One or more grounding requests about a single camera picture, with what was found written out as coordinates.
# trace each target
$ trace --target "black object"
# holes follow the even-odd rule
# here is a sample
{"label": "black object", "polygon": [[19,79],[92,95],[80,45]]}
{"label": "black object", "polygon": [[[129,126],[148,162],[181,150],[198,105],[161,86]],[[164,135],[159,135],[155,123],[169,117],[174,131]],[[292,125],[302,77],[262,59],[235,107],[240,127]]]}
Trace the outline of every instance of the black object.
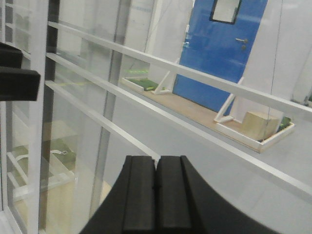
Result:
{"label": "black object", "polygon": [[188,234],[192,230],[180,157],[162,156],[157,165],[157,229]]}
{"label": "black object", "polygon": [[36,101],[39,82],[36,71],[0,67],[0,101]]}
{"label": "black object", "polygon": [[0,42],[0,66],[21,68],[22,58],[21,50]]}
{"label": "black object", "polygon": [[181,156],[193,230],[197,234],[278,234],[219,195]]}
{"label": "black object", "polygon": [[105,201],[80,234],[153,233],[154,172],[151,157],[127,156]]}
{"label": "black object", "polygon": [[278,234],[220,196],[186,156],[162,156],[153,188],[154,172],[151,157],[127,156],[80,234]]}

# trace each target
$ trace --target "glass window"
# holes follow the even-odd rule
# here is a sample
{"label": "glass window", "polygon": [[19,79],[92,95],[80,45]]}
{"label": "glass window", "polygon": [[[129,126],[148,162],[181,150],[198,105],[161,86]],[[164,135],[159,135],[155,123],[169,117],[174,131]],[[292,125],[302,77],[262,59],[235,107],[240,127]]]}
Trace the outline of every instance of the glass window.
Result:
{"label": "glass window", "polygon": [[215,0],[211,20],[224,23],[235,23],[240,0]]}

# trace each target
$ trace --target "cardboard box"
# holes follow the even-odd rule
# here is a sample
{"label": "cardboard box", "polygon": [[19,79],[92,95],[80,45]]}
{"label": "cardboard box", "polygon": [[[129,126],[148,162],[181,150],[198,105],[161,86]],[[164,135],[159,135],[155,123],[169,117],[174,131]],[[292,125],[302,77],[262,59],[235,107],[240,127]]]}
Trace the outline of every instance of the cardboard box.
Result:
{"label": "cardboard box", "polygon": [[248,111],[240,133],[254,140],[264,140],[276,133],[280,120],[266,113]]}

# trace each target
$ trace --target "green mat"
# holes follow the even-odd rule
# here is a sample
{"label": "green mat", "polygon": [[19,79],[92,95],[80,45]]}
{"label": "green mat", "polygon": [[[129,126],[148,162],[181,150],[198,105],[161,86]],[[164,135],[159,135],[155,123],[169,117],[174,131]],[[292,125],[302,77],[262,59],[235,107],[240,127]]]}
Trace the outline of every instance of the green mat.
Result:
{"label": "green mat", "polygon": [[137,84],[141,87],[144,88],[144,91],[150,91],[150,90],[155,90],[158,86],[157,83],[155,83],[154,81],[151,81],[147,78],[142,78],[142,79],[128,79],[129,81],[131,81],[134,84]]}

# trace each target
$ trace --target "white metal railing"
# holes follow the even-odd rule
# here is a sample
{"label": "white metal railing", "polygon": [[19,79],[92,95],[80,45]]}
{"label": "white metal railing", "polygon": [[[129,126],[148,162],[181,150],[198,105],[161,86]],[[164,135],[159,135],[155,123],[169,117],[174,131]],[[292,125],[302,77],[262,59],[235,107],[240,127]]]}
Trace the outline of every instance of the white metal railing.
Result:
{"label": "white metal railing", "polygon": [[[221,147],[225,149],[226,151],[230,152],[231,154],[236,155],[236,159],[238,159],[241,162],[248,163],[248,166],[251,166],[252,168],[258,169],[262,172],[268,173],[270,175],[275,176],[275,178],[279,179],[284,185],[290,186],[291,189],[295,189],[295,192],[299,192],[301,196],[305,198],[308,202],[312,203],[312,187],[309,185],[301,182],[300,180],[297,180],[291,176],[289,176],[286,173],[281,172],[280,170],[262,162],[261,160],[237,149],[236,147],[210,135],[209,133],[181,120],[180,118],[162,110],[161,108],[158,108],[154,106],[153,104],[142,100],[141,98],[127,92],[126,90],[113,85],[112,83],[101,79],[100,77],[92,74],[91,72],[80,68],[79,66],[61,58],[60,56],[57,56],[53,53],[48,53],[47,57],[55,61],[56,63],[68,68],[69,70],[79,74],[80,76],[86,78],[87,80],[91,81],[92,83],[102,87],[103,89],[107,90],[108,92],[116,95],[117,97],[123,99],[126,102],[131,103],[134,106],[138,107],[144,107],[147,108],[155,114],[156,117],[159,119],[166,121],[170,123],[171,126],[175,127],[176,129],[182,131],[183,133],[187,134],[188,136],[197,139],[203,144],[206,144],[207,141],[212,142],[218,147]],[[60,88],[59,85],[52,81],[46,81],[46,85],[53,89],[56,93],[60,94],[71,102],[74,106],[82,110],[85,114],[87,114],[90,118],[92,118],[94,121],[96,121],[98,124],[103,126],[107,125],[107,119],[104,118],[100,113],[94,111],[93,109],[89,108],[86,104],[82,103],[78,98],[74,97],[73,95],[69,94],[64,89]],[[114,131],[115,133],[119,134],[121,131],[124,131],[122,129],[119,129],[118,126],[116,128],[109,128],[108,130]],[[126,133],[127,135],[122,135],[123,138],[130,141],[131,143],[134,143],[131,139],[133,137]]]}
{"label": "white metal railing", "polygon": [[84,38],[90,42],[101,45],[103,47],[109,48],[111,50],[120,52],[124,55],[131,56],[135,59],[153,64],[164,69],[167,69],[175,74],[180,74],[191,78],[193,80],[199,81],[201,83],[216,87],[218,89],[227,91],[229,93],[235,94],[236,96],[243,97],[257,103],[263,104],[265,106],[272,107],[279,111],[282,111],[287,114],[296,114],[300,113],[300,117],[308,121],[312,121],[312,109],[300,104],[276,97],[252,88],[248,88],[234,82],[230,82],[204,72],[197,71],[192,68],[188,68],[174,62],[161,59],[144,52],[129,48],[127,46],[120,45],[118,43],[111,42],[106,39],[91,35],[89,33],[83,32],[81,30],[62,25],[55,22],[48,22],[48,25],[56,29],[71,33],[73,35]]}
{"label": "white metal railing", "polygon": [[90,108],[88,105],[84,104],[72,94],[68,93],[65,89],[61,88],[60,85],[54,83],[53,81],[46,81],[45,84],[55,93],[59,94],[61,97],[70,102],[72,105],[85,113],[93,121],[95,121],[97,124],[105,128],[109,132],[115,133],[118,136],[126,139],[127,141],[138,147],[141,151],[145,152],[147,155],[150,155],[157,160],[160,159],[160,155],[157,154],[155,151],[144,145],[132,135],[128,134],[126,131],[115,125],[113,122],[109,121],[103,115]]}

